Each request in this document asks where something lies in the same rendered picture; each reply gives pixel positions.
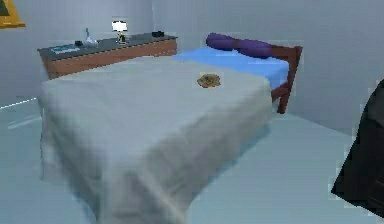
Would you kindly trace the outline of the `brown lumpy object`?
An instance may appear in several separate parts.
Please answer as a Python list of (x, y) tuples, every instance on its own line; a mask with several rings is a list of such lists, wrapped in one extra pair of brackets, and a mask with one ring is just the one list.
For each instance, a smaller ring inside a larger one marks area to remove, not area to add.
[(217, 74), (204, 74), (197, 79), (197, 83), (202, 88), (213, 88), (221, 85), (220, 76)]

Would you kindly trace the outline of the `bed with grey blanket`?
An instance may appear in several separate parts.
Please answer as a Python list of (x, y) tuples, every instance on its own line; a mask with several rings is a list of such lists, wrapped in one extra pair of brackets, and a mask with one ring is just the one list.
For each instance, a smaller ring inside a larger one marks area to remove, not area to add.
[[(221, 85), (197, 79), (217, 74)], [(43, 83), (41, 178), (71, 187), (96, 224), (186, 224), (210, 179), (287, 103), (261, 75), (138, 57)]]

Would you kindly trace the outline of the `purple pillow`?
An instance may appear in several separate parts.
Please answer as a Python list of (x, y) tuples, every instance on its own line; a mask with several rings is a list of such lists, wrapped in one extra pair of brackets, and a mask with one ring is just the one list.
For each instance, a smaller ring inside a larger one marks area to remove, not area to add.
[(236, 50), (246, 56), (266, 59), (272, 55), (271, 45), (259, 40), (240, 40)]
[(206, 45), (208, 47), (223, 51), (234, 50), (237, 42), (238, 39), (217, 33), (210, 33), (206, 38)]

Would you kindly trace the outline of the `wooden dresser with grey top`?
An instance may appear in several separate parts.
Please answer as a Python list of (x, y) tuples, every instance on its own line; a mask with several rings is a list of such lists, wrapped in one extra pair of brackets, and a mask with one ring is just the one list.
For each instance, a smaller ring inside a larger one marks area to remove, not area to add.
[(177, 38), (151, 33), (132, 35), (125, 45), (114, 38), (102, 39), (95, 48), (81, 47), (78, 51), (56, 54), (53, 47), (38, 49), (50, 79), (102, 67), (142, 56), (172, 56), (177, 53)]

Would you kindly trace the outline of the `white shade table lamp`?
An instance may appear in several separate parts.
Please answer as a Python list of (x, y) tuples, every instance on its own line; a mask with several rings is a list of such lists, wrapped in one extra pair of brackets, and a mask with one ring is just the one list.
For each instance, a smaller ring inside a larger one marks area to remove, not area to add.
[(126, 39), (124, 32), (128, 30), (127, 23), (125, 21), (113, 21), (112, 22), (112, 30), (115, 31), (118, 35), (117, 37), (117, 43), (118, 44), (125, 44)]

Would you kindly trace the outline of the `white glass vase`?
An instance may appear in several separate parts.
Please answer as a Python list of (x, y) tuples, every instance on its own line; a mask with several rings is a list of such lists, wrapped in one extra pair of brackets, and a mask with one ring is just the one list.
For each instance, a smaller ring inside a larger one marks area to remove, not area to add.
[(98, 42), (96, 40), (94, 40), (90, 34), (89, 34), (89, 29), (86, 28), (85, 29), (85, 32), (86, 32), (86, 39), (85, 41), (83, 42), (83, 45), (85, 47), (97, 47), (98, 46)]

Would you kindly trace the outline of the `blue flat book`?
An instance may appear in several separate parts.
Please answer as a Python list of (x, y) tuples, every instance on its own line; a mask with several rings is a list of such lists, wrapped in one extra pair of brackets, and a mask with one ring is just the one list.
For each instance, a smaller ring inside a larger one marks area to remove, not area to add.
[(63, 54), (63, 53), (69, 53), (69, 52), (76, 52), (79, 51), (80, 48), (74, 45), (65, 45), (65, 46), (57, 46), (51, 48), (51, 51), (55, 54)]

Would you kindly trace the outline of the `black cabinet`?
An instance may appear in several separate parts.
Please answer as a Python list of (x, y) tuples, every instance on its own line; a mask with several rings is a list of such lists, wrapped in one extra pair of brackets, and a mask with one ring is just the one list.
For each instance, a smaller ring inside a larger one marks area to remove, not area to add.
[(384, 219), (384, 79), (369, 97), (331, 192)]

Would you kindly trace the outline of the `gold framed wall picture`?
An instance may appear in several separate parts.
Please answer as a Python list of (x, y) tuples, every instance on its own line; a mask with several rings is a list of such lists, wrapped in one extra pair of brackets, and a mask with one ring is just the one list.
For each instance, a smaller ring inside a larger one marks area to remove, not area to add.
[(20, 19), (13, 0), (0, 0), (0, 29), (25, 26), (26, 24)]

